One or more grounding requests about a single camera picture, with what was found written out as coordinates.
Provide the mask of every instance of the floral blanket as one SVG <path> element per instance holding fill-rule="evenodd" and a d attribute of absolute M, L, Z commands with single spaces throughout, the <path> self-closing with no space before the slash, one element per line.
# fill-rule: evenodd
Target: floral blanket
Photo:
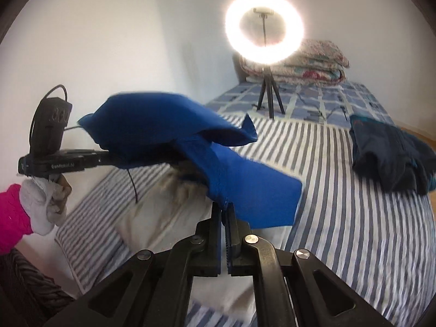
<path fill-rule="evenodd" d="M 240 64 L 249 75 L 247 81 L 259 82 L 262 79 L 264 65 L 242 56 Z M 318 86 L 344 82 L 344 68 L 347 67 L 350 64 L 337 45 L 328 40 L 312 39 L 304 39 L 295 53 L 270 66 L 277 82 Z"/>

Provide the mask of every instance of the dark blue clothing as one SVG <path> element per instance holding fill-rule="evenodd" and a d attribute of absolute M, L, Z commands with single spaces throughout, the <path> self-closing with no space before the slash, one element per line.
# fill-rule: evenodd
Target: dark blue clothing
<path fill-rule="evenodd" d="M 187 158 L 204 174 L 208 196 L 222 209 L 233 203 L 237 218 L 252 228 L 294 222 L 302 183 L 228 148 L 257 140 L 249 116 L 237 128 L 182 95 L 122 93 L 78 123 L 123 159 L 121 168 Z"/>
<path fill-rule="evenodd" d="M 436 154 L 430 146 L 395 126 L 352 115 L 353 169 L 380 181 L 386 192 L 427 194 L 434 183 Z"/>

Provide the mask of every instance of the striped bed sheet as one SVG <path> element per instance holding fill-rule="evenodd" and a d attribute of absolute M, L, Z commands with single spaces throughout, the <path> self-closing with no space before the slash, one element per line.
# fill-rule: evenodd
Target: striped bed sheet
<path fill-rule="evenodd" d="M 228 114 L 240 125 L 243 117 Z M 352 170 L 347 129 L 295 119 L 253 119 L 259 140 L 242 156 L 294 171 L 306 186 L 287 251 L 305 247 L 396 326 L 411 326 L 436 291 L 436 230 L 428 196 L 384 193 Z M 143 196 L 167 165 L 133 169 Z M 68 216 L 56 241 L 85 293 L 131 255 L 113 224 L 132 203 L 125 170 L 114 169 Z M 245 326 L 192 304 L 187 326 Z"/>

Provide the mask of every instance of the tripod stand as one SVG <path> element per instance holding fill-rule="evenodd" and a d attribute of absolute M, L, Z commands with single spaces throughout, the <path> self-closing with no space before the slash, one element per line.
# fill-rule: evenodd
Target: tripod stand
<path fill-rule="evenodd" d="M 263 39 L 264 39 L 265 46 L 267 46 L 267 32 L 265 30 L 265 19 L 268 18 L 268 14 L 265 12 L 261 12 L 259 17 L 262 18 Z M 263 97 L 266 91 L 267 99 L 268 99 L 268 115 L 270 119 L 274 119 L 273 90 L 275 96 L 277 97 L 278 106 L 280 107 L 280 111 L 282 112 L 282 114 L 285 114 L 285 109 L 283 108 L 282 99 L 280 98 L 280 94 L 278 93 L 278 87 L 277 84 L 275 83 L 273 74 L 271 72 L 271 68 L 269 66 L 264 66 L 262 69 L 263 69 L 263 82 L 262 82 L 262 87 L 260 89 L 259 101 L 257 103 L 256 110 L 258 111 L 261 108 Z"/>

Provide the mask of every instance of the black cable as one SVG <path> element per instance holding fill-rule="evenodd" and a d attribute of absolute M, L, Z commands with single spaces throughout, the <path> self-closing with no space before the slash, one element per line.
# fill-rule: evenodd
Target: black cable
<path fill-rule="evenodd" d="M 54 86 L 49 92 L 46 93 L 46 95 L 39 101 L 39 104 L 41 104 L 41 102 L 46 99 L 54 90 L 58 89 L 58 88 L 62 88 L 64 90 L 64 95 L 65 95 L 65 101 L 68 101 L 68 94 L 67 94 L 67 89 L 65 88 L 64 85 L 57 85 Z M 32 146 L 32 133 L 33 133 L 33 126 L 35 125 L 35 115 L 36 112 L 38 111 L 38 107 L 36 108 L 35 113 L 33 114 L 33 118 L 32 118 L 32 123 L 30 124 L 30 130 L 29 130 L 29 146 Z"/>
<path fill-rule="evenodd" d="M 130 180 L 132 181 L 132 186 L 134 187 L 134 191 L 135 191 L 135 203 L 138 204 L 138 192 L 136 190 L 134 179 L 132 178 L 132 175 L 130 174 L 129 169 L 127 169 L 127 173 L 129 174 Z"/>
<path fill-rule="evenodd" d="M 67 89 L 65 88 L 64 85 L 61 85 L 61 84 L 54 86 L 49 92 L 47 92 L 47 94 L 42 99 L 47 98 L 54 90 L 56 90 L 58 88 L 62 88 L 64 90 L 65 102 L 68 102 Z"/>
<path fill-rule="evenodd" d="M 301 95 L 300 95 L 299 92 L 297 92 L 296 94 L 297 94 L 298 98 L 300 99 L 300 101 L 302 101 L 302 103 L 303 103 L 305 106 L 307 106 L 307 107 L 315 107 L 315 108 L 318 110 L 318 114 L 319 114 L 319 115 L 324 119 L 324 121 L 327 121 L 327 119 L 328 119 L 328 118 L 333 114 L 333 112 L 334 112 L 335 110 L 339 109 L 339 108 L 342 109 L 342 111 L 344 112 L 345 119 L 347 119 L 347 115 L 345 114 L 345 107 L 344 107 L 343 105 L 339 105 L 339 106 L 333 108 L 333 109 L 330 111 L 330 113 L 329 113 L 326 117 L 324 117 L 324 115 L 322 114 L 320 108 L 319 108 L 316 104 L 310 104 L 310 103 L 307 103 L 307 102 L 306 102 L 306 101 L 301 97 Z"/>
<path fill-rule="evenodd" d="M 81 126 L 80 125 L 75 125 L 75 126 L 71 126 L 69 128 L 65 128 L 64 132 L 66 132 L 67 130 L 76 129 L 76 128 L 81 128 Z"/>

